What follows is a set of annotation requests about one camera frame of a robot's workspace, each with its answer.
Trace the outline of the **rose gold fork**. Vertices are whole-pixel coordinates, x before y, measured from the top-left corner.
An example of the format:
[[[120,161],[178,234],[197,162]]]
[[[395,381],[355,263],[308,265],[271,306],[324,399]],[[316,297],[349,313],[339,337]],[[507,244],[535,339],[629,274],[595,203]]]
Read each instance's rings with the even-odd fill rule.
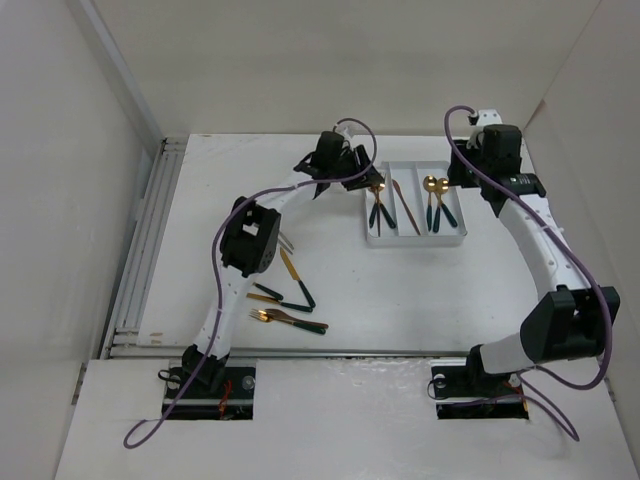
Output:
[[[385,185],[383,183],[370,188],[374,195],[374,204],[369,215],[369,227],[376,226],[378,234],[381,234],[381,219],[386,217],[386,210],[380,198],[380,193],[384,188]]]

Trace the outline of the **gold spoon green handle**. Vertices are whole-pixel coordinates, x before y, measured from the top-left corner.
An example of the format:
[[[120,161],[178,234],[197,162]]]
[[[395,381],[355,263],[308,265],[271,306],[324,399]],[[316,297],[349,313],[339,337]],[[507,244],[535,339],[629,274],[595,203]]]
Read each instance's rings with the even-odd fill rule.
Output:
[[[432,175],[427,175],[423,179],[423,188],[427,192],[426,222],[429,232],[434,232],[434,209],[433,196],[436,192],[437,180]]]
[[[436,204],[436,209],[435,209],[434,219],[433,219],[433,225],[432,225],[432,232],[433,233],[439,233],[439,231],[440,231],[441,204],[442,204],[441,200],[438,200],[437,204]]]
[[[448,207],[446,202],[444,201],[444,195],[449,192],[449,181],[446,178],[439,178],[437,180],[436,186],[436,200],[441,200],[441,217],[444,216],[448,221],[449,225],[452,228],[457,228],[459,226],[458,221],[451,209]]]

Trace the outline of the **rose gold knife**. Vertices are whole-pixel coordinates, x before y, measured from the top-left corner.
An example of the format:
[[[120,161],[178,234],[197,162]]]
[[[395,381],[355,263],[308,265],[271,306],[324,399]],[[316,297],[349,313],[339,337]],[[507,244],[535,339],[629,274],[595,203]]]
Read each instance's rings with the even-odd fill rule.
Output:
[[[405,213],[406,213],[406,215],[408,217],[408,220],[409,220],[411,226],[413,227],[416,235],[420,236],[421,232],[420,232],[419,226],[418,226],[418,224],[417,224],[417,222],[416,222],[416,220],[415,220],[415,218],[414,218],[414,216],[413,216],[413,214],[412,214],[412,212],[411,212],[411,210],[409,208],[409,205],[407,204],[407,202],[406,202],[406,200],[404,198],[404,195],[403,195],[403,192],[402,192],[402,189],[401,189],[399,183],[397,182],[397,180],[392,179],[392,185],[393,185],[395,193],[398,195],[398,197],[400,199],[400,202],[401,202],[401,204],[402,204],[402,206],[404,208],[404,211],[405,211]]]

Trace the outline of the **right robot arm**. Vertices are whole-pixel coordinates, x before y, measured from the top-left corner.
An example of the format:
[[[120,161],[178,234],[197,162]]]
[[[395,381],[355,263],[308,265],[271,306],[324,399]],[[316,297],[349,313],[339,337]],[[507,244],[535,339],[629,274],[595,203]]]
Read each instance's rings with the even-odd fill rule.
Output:
[[[590,281],[578,266],[542,182],[521,170],[521,146],[517,127],[477,124],[469,139],[455,141],[451,154],[450,185],[480,190],[516,242],[538,296],[517,333],[469,353],[463,381],[477,394],[495,387],[500,375],[603,356],[620,306],[615,288]]]

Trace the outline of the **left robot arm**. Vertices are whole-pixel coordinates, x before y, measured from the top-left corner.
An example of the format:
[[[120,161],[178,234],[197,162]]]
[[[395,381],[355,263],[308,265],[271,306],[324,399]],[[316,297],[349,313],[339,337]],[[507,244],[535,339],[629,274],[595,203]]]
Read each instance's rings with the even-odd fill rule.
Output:
[[[334,183],[347,191],[379,183],[375,159],[344,134],[324,131],[315,150],[279,185],[235,200],[212,241],[216,298],[181,360],[187,382],[198,394],[213,396],[223,387],[238,305],[273,262],[283,212],[316,199]]]

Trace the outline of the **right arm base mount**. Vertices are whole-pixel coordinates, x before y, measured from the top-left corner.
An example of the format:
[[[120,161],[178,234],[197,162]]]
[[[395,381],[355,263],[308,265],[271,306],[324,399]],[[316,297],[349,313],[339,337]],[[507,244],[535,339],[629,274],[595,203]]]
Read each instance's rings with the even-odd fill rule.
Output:
[[[427,393],[439,420],[528,420],[522,385],[514,374],[473,379],[464,365],[435,362]]]

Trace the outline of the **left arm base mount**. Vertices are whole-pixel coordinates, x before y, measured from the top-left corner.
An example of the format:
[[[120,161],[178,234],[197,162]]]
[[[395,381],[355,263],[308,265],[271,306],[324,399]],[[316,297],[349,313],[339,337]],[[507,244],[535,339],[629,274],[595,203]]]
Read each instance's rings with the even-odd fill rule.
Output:
[[[195,380],[167,416],[173,421],[252,420],[256,363],[231,360],[215,390]]]

